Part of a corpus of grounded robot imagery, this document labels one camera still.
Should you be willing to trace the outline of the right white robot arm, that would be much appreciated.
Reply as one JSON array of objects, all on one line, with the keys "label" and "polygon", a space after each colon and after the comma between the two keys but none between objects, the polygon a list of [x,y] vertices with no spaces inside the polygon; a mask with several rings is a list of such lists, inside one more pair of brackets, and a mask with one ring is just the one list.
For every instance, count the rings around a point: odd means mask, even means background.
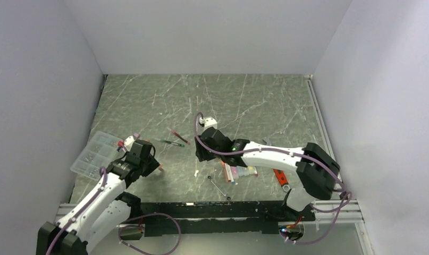
[{"label": "right white robot arm", "polygon": [[282,215],[295,220],[315,200],[329,200],[340,182],[340,166],[317,144],[283,148],[247,139],[230,140],[220,130],[209,127],[195,135],[196,156],[200,162],[219,158],[230,166],[267,167],[294,172],[301,185],[287,192]]}]

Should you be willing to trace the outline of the blue highlighter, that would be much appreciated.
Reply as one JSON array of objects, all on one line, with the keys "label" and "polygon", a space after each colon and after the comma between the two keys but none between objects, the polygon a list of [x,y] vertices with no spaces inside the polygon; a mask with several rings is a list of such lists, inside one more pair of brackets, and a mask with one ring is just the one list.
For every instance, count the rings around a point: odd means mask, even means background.
[{"label": "blue highlighter", "polygon": [[245,174],[244,168],[241,166],[237,166],[237,172],[238,172],[238,176],[244,176]]}]

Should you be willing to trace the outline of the pink highlighter body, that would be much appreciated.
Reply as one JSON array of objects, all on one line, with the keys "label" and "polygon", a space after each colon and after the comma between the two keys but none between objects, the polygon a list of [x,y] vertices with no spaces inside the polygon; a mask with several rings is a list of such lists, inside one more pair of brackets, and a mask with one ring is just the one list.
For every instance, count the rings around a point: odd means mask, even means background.
[{"label": "pink highlighter body", "polygon": [[236,167],[231,167],[233,178],[236,180],[239,175]]}]

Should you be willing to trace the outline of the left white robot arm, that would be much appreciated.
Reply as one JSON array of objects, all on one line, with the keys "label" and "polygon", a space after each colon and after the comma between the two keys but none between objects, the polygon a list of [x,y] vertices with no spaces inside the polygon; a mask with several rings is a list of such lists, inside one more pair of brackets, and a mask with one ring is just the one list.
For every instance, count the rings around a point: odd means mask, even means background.
[{"label": "left white robot arm", "polygon": [[36,254],[89,254],[112,229],[135,223],[142,214],[141,200],[127,188],[160,164],[155,146],[135,139],[131,148],[99,170],[96,186],[69,213],[38,231]]}]

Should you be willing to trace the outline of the red capped white marker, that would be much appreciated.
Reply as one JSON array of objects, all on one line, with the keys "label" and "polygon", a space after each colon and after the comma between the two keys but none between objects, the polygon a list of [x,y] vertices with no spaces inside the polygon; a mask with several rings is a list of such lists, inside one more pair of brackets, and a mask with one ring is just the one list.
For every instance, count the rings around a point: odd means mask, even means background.
[{"label": "red capped white marker", "polygon": [[229,182],[233,183],[234,179],[233,179],[233,176],[232,176],[231,168],[230,168],[230,166],[228,164],[226,164],[225,167],[226,167],[226,171],[227,171],[228,176],[229,176]]}]

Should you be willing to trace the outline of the blue capped white marker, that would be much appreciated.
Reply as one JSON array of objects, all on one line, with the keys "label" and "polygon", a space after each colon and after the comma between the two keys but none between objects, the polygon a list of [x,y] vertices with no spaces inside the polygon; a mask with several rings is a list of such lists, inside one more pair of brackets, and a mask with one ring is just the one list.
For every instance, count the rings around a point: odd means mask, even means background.
[{"label": "blue capped white marker", "polygon": [[232,184],[236,184],[236,168],[235,167],[233,167],[233,166],[228,166],[228,172],[229,172],[229,175],[230,175],[230,182],[232,183]]}]

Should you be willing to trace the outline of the green marker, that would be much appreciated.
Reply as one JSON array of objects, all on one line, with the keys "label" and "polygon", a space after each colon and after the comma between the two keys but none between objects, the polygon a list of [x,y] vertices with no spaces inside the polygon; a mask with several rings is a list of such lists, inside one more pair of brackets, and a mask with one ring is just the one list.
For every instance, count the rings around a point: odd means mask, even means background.
[{"label": "green marker", "polygon": [[178,147],[185,147],[185,144],[182,143],[178,143],[178,142],[173,142],[170,140],[166,140],[166,139],[159,139],[159,138],[155,138],[154,140],[159,141],[161,143],[166,143],[166,144],[170,144],[170,145],[174,145],[174,146],[178,146]]}]

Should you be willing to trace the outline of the orange marker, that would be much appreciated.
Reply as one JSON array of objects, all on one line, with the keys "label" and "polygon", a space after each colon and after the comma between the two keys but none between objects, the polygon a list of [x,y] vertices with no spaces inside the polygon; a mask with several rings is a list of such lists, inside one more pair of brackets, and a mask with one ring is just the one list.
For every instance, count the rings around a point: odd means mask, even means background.
[{"label": "orange marker", "polygon": [[221,164],[222,164],[222,173],[224,175],[225,181],[228,183],[229,182],[229,176],[228,176],[228,173],[226,171],[225,163],[222,161]]}]

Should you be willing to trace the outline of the orange highlighter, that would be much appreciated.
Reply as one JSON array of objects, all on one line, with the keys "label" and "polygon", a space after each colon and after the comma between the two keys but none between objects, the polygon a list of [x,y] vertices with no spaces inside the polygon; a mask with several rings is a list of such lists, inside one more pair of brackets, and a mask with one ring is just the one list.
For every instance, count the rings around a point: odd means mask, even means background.
[{"label": "orange highlighter", "polygon": [[249,172],[248,167],[244,167],[244,168],[243,168],[243,175],[244,175],[244,176],[248,176],[248,175],[250,175],[250,172]]}]

